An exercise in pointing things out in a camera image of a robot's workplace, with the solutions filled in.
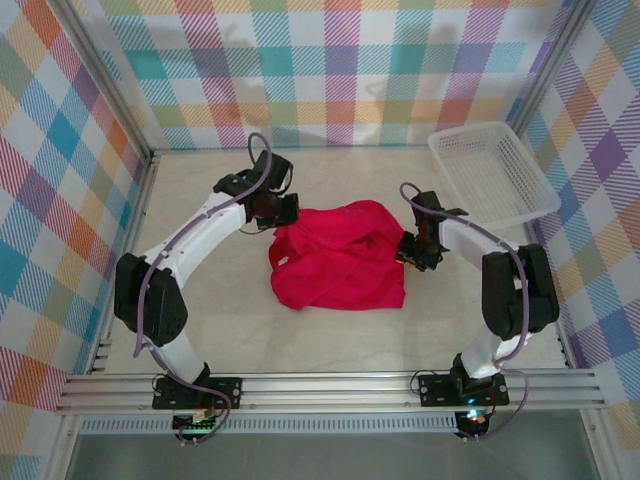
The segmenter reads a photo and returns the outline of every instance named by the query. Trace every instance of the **multicolored plaid pattern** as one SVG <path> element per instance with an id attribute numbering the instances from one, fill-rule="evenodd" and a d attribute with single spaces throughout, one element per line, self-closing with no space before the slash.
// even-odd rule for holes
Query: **multicolored plaid pattern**
<path id="1" fill-rule="evenodd" d="M 536 223 L 578 366 L 640 472 L 640 2 L 600 0 L 528 127 L 562 207 Z"/>
<path id="2" fill-rule="evenodd" d="M 425 144 L 504 120 L 573 2 L 75 3 L 149 143 L 192 149 L 243 147 L 255 130 L 276 146 Z"/>
<path id="3" fill-rule="evenodd" d="M 45 0 L 0 0 L 0 478 L 37 478 L 143 168 Z"/>

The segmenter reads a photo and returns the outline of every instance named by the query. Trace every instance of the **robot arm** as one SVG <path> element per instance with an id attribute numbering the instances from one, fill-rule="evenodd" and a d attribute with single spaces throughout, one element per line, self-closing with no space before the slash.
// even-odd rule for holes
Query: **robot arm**
<path id="1" fill-rule="evenodd" d="M 114 312 L 131 331 L 136 332 L 137 298 L 142 279 L 151 268 L 153 259 L 161 255 L 145 295 L 144 337 L 166 367 L 188 383 L 197 384 L 199 379 L 209 377 L 210 373 L 184 330 L 187 308 L 181 290 L 190 275 L 220 242 L 254 218 L 261 230 L 288 225 L 298 218 L 297 195 L 284 195 L 291 182 L 293 167 L 278 155 L 272 154 L 272 158 L 267 180 L 253 194 L 214 214 L 207 214 L 213 207 L 228 202 L 255 184 L 266 168 L 264 151 L 253 169 L 222 178 L 202 207 L 165 241 L 139 257 L 125 254 L 116 266 Z M 167 251 L 167 244 L 177 232 L 203 214 L 206 218 Z"/>
<path id="2" fill-rule="evenodd" d="M 442 211 L 435 192 L 422 192 L 412 201 L 429 210 Z M 460 209 L 445 213 L 466 216 Z M 529 327 L 522 332 L 522 285 L 517 278 L 511 255 L 478 230 L 439 215 L 429 215 L 414 208 L 418 234 L 405 232 L 398 260 L 420 271 L 434 270 L 443 253 L 453 251 L 464 257 L 482 273 L 482 314 L 485 320 L 473 344 L 459 354 L 451 375 L 456 379 L 458 394 L 486 389 L 499 375 L 496 361 L 513 352 L 521 335 L 528 339 L 540 332 L 559 315 L 558 299 L 553 286 L 546 253 L 540 245 L 518 246 L 509 243 L 522 261 L 529 292 Z"/>

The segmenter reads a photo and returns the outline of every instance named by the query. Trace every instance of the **marble floor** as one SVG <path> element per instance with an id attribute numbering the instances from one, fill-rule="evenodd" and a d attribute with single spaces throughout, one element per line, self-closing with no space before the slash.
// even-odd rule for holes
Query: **marble floor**
<path id="1" fill-rule="evenodd" d="M 410 180 L 452 205 L 446 183 L 426 148 L 282 149 L 294 168 L 292 192 L 301 207 L 329 209 L 373 199 L 413 229 L 410 207 L 398 194 Z M 247 168 L 245 151 L 160 157 L 158 175 L 135 253 L 155 246 L 199 208 L 216 181 Z M 525 241 L 521 228 L 499 232 Z M 474 339 L 483 319 L 480 273 L 454 253 L 433 272 L 406 270 L 400 310 L 292 311 L 269 284 L 270 232 L 235 233 L 193 273 L 183 295 L 187 332 L 213 372 L 339 372 L 448 369 Z M 106 373 L 158 371 L 148 352 L 131 358 L 134 335 L 115 320 Z M 564 367 L 555 326 L 532 338 L 510 366 Z"/>

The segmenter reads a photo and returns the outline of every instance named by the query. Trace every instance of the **black mounting bracket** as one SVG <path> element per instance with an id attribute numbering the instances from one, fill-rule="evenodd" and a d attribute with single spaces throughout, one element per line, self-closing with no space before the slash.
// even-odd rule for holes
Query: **black mounting bracket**
<path id="1" fill-rule="evenodd" d="M 235 197 L 256 184 L 267 168 L 267 151 L 263 150 L 252 169 L 245 169 L 221 178 L 213 187 L 215 193 L 223 192 Z M 269 175 L 257 191 L 240 200 L 245 207 L 247 222 L 256 219 L 258 230 L 291 225 L 298 220 L 298 194 L 285 195 L 291 185 L 293 164 L 284 157 L 271 154 Z"/>
<path id="2" fill-rule="evenodd" d="M 494 375 L 491 384 L 465 396 L 458 393 L 455 379 L 451 375 L 420 375 L 418 389 L 420 405 L 423 407 L 492 407 L 509 405 L 509 392 L 502 374 Z"/>
<path id="3" fill-rule="evenodd" d="M 242 396 L 242 378 L 210 377 L 209 366 L 205 363 L 200 376 L 194 385 L 224 393 L 231 400 L 231 409 L 240 407 Z M 226 409 L 224 400 L 208 392 L 195 390 L 175 381 L 169 376 L 162 376 L 153 385 L 155 392 L 151 408 L 154 410 L 200 410 Z"/>

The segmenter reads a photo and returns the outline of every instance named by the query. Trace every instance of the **red fabric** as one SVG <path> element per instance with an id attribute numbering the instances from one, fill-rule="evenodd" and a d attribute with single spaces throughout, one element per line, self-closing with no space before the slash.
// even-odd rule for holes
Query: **red fabric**
<path id="1" fill-rule="evenodd" d="M 402 233 L 387 209 L 371 200 L 301 209 L 296 223 L 276 229 L 269 249 L 273 291 L 295 310 L 401 308 L 404 268 L 395 256 Z"/>

